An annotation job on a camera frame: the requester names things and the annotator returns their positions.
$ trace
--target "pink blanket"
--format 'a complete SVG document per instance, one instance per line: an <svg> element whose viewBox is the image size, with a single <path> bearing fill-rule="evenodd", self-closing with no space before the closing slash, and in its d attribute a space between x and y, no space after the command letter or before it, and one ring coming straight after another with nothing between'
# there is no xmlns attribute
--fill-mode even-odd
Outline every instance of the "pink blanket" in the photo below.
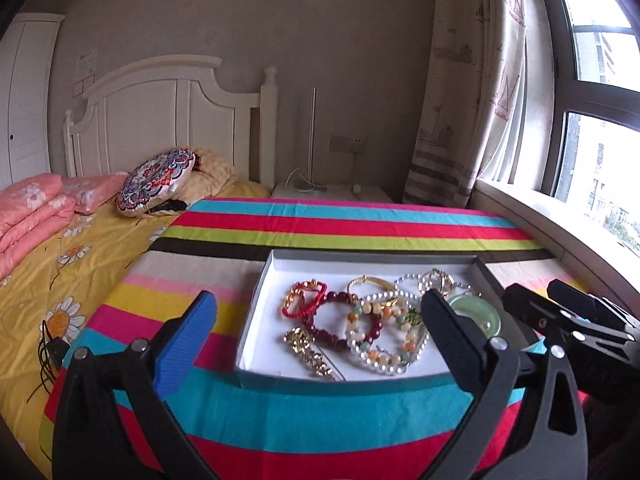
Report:
<svg viewBox="0 0 640 480"><path fill-rule="evenodd" d="M0 280L71 222L76 201L60 189L60 176L46 174L0 192Z"/></svg>

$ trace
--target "white wardrobe door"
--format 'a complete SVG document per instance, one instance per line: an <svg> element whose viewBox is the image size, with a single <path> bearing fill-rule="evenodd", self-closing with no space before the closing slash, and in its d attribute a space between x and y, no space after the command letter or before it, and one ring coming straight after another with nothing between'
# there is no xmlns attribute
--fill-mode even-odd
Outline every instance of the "white wardrobe door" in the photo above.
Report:
<svg viewBox="0 0 640 480"><path fill-rule="evenodd" d="M58 23L25 22L9 96L9 158L14 182L49 172L47 92Z"/></svg>
<svg viewBox="0 0 640 480"><path fill-rule="evenodd" d="M0 189L11 185L9 165L9 90L24 22L12 23L0 40Z"/></svg>

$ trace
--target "red bracelet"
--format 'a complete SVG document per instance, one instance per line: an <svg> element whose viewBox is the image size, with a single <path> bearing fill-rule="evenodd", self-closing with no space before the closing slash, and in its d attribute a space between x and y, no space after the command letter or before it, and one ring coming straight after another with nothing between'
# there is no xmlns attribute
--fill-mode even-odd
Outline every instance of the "red bracelet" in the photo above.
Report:
<svg viewBox="0 0 640 480"><path fill-rule="evenodd" d="M309 303L305 304L305 292L314 292L315 298ZM314 312L320 305L320 300L324 298L326 293L326 285L318 282L318 280L309 280L308 282L297 282L291 287L291 290L286 295L284 303L282 304L281 311L284 317L293 319L296 317L306 316L311 312ZM295 312L290 312L289 308L293 303L296 303L298 308Z"/></svg>
<svg viewBox="0 0 640 480"><path fill-rule="evenodd" d="M348 294L346 292L328 292L323 296L318 304L318 308L325 303L345 303L352 305L355 301L358 301L358 297L354 294ZM302 324L306 330L316 339L316 341L328 348L333 348L338 351L347 349L347 340L340 339L335 334L329 334L327 330L318 329L314 325L314 316L316 315L317 308L309 314L302 317ZM382 330L382 318L377 314L371 314L371 330L365 336L365 341L369 344L380 337L380 331Z"/></svg>

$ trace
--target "silver bolt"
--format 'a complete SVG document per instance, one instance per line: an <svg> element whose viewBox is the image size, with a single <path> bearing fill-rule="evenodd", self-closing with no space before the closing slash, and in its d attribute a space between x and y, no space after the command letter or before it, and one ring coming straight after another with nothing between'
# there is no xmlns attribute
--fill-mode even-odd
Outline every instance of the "silver bolt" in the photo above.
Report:
<svg viewBox="0 0 640 480"><path fill-rule="evenodd" d="M135 339L133 343L131 343L131 349L134 352L144 352L148 345L149 341L141 337L139 339Z"/></svg>
<svg viewBox="0 0 640 480"><path fill-rule="evenodd" d="M494 347L496 350L506 350L508 346L504 338L497 337L497 336L489 339L489 343L491 343L491 346Z"/></svg>
<svg viewBox="0 0 640 480"><path fill-rule="evenodd" d="M558 359L562 359L564 357L564 349L561 346L553 345L551 347L551 355Z"/></svg>
<svg viewBox="0 0 640 480"><path fill-rule="evenodd" d="M80 348L77 348L76 351L74 352L75 359L82 360L88 355L89 355L89 349L86 346L81 346Z"/></svg>

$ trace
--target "nightstand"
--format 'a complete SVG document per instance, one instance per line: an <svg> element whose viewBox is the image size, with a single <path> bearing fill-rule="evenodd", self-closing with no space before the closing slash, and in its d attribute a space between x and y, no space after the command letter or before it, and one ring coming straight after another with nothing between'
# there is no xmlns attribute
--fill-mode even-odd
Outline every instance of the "nightstand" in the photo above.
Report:
<svg viewBox="0 0 640 480"><path fill-rule="evenodd" d="M362 186L358 196L351 193L350 184L329 184L326 191L300 193L284 183L276 186L272 198L290 198L294 200L330 200L334 202L379 202L391 204L393 201L378 186Z"/></svg>

